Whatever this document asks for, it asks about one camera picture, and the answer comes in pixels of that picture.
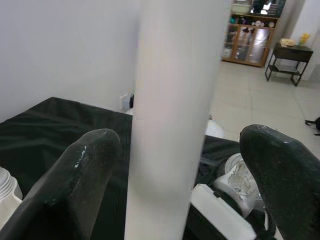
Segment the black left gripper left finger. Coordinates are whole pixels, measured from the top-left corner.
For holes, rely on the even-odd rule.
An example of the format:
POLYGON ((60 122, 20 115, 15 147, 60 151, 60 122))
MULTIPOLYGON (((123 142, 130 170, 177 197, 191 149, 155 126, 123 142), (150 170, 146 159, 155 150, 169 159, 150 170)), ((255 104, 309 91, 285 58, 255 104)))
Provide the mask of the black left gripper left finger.
POLYGON ((90 239, 121 155, 120 138, 114 130, 85 133, 33 185, 2 227, 1 239, 90 239))

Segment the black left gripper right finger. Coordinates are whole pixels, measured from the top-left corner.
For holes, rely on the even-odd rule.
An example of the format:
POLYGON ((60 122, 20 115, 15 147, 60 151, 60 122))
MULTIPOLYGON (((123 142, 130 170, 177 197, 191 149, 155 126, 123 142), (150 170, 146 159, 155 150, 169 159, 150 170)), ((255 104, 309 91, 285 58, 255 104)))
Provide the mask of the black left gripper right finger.
POLYGON ((320 238, 320 161, 299 140, 252 124, 240 133, 240 153, 264 205, 285 240, 320 238))

